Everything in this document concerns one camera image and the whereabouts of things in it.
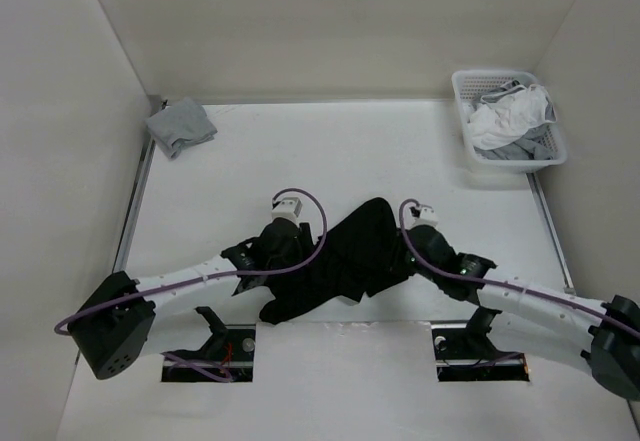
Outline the black tank top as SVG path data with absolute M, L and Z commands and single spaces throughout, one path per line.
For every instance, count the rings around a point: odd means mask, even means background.
M 259 320 L 277 325 L 336 297 L 356 303 L 373 297 L 411 276 L 407 253 L 389 202 L 372 198 L 328 231 L 309 265 L 267 279 L 274 299 L 261 309 Z

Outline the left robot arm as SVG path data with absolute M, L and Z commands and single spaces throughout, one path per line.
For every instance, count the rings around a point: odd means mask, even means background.
M 220 311 L 238 295 L 300 273 L 314 250 L 308 224 L 276 218 L 259 236 L 192 267 L 137 279 L 109 275 L 60 329 L 99 380 L 155 353 L 214 359 L 224 348 Z

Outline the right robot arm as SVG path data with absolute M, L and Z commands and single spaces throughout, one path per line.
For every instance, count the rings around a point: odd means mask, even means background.
M 610 393 L 639 398 L 639 305 L 616 295 L 609 302 L 518 281 L 489 280 L 494 263 L 457 253 L 432 226 L 400 231 L 414 273 L 476 310 L 436 350 L 442 359 L 478 362 L 531 354 L 591 376 Z

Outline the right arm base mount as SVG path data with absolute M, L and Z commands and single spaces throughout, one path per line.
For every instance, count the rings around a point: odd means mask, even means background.
M 439 382 L 497 382 L 530 380 L 525 356 L 500 351 L 488 339 L 498 311 L 477 308 L 466 322 L 431 326 Z

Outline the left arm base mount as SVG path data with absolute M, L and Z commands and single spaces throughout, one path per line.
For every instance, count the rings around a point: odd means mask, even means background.
M 250 383 L 254 377 L 256 326 L 225 324 L 210 307 L 189 312 L 199 327 L 194 347 L 170 351 L 163 358 L 163 383 Z

